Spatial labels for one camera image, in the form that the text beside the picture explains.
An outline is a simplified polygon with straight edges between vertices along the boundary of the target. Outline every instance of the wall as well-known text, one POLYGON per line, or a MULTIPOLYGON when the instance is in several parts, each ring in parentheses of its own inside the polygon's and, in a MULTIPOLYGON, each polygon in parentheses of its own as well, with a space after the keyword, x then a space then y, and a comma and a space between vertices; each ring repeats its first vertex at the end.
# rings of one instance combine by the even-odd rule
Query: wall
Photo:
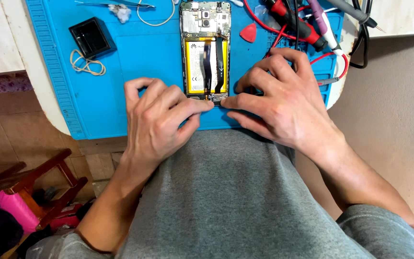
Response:
MULTIPOLYGON (((414 212, 414 37, 372 40, 367 68, 349 68, 342 95, 328 113, 414 212)), ((299 154, 297 169, 316 200, 337 218, 341 211, 314 164, 299 154)))

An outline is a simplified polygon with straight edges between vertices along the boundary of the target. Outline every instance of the wooden chair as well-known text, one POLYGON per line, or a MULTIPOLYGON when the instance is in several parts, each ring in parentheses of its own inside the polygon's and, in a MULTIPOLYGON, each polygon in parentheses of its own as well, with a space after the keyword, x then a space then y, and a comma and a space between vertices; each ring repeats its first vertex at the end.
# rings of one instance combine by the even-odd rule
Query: wooden chair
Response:
POLYGON ((81 177, 79 180, 76 180, 71 173, 64 161, 64 159, 69 155, 71 155, 71 150, 68 148, 61 151, 59 154, 35 169, 19 172, 21 169, 26 167, 25 162, 19 162, 6 171, 0 173, 0 196, 5 199, 5 201, 0 201, 0 206, 2 209, 11 213, 16 220, 19 221, 19 223, 23 226, 25 233, 29 233, 30 229, 34 230, 35 228, 35 230, 41 230, 45 228, 61 212, 61 210, 65 208, 66 204, 76 197, 81 188, 87 183, 86 177, 81 177), (57 200, 52 200, 47 204, 43 204, 43 206, 39 206, 31 197, 33 193, 33 185, 37 178, 47 173, 55 166, 61 171, 63 176, 65 176, 70 188, 57 200), (15 206, 13 204, 2 204, 4 202, 17 203, 21 200, 26 204, 26 206, 14 208, 15 206), (29 208, 32 213, 26 211, 21 213, 28 215, 28 217, 33 217, 34 215, 34 217, 36 217, 39 221, 39 224, 35 225, 35 227, 26 228, 24 224, 21 223, 24 219, 20 218, 21 216, 18 214, 19 212, 10 211, 13 209, 26 210, 26 208, 29 208))

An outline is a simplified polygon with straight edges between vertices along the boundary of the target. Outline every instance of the forearm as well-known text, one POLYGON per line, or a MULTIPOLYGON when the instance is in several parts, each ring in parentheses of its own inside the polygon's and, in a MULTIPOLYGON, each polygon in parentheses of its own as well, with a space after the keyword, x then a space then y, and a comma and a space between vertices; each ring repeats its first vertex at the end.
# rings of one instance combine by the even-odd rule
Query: forearm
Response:
POLYGON ((120 163, 108 186, 77 228, 78 234, 89 246, 100 252, 117 252, 129 231, 146 183, 146 179, 132 175, 144 170, 152 168, 120 163))
POLYGON ((414 228, 414 215, 397 190, 354 152, 341 132, 336 135, 310 159, 340 209, 353 204, 378 206, 396 213, 414 228))

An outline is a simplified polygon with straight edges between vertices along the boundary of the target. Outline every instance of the disassembled smartphone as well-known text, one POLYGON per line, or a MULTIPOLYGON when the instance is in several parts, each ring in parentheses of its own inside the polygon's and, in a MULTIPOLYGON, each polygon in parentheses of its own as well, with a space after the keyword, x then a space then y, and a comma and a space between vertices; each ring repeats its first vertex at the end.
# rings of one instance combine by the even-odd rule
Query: disassembled smartphone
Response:
POLYGON ((215 105, 229 95, 231 4, 180 3, 184 93, 215 105))

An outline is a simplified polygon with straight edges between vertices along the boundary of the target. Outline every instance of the flex cable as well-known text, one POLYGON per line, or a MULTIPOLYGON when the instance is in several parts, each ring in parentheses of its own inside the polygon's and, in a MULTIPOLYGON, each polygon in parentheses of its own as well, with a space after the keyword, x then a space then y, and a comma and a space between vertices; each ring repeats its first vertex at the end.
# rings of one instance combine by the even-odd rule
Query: flex cable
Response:
POLYGON ((215 93, 219 94, 224 85, 223 38, 217 37, 217 79, 215 93))
POLYGON ((212 90, 212 68, 210 67, 210 50, 212 45, 210 41, 206 41, 204 45, 204 93, 210 95, 212 90))

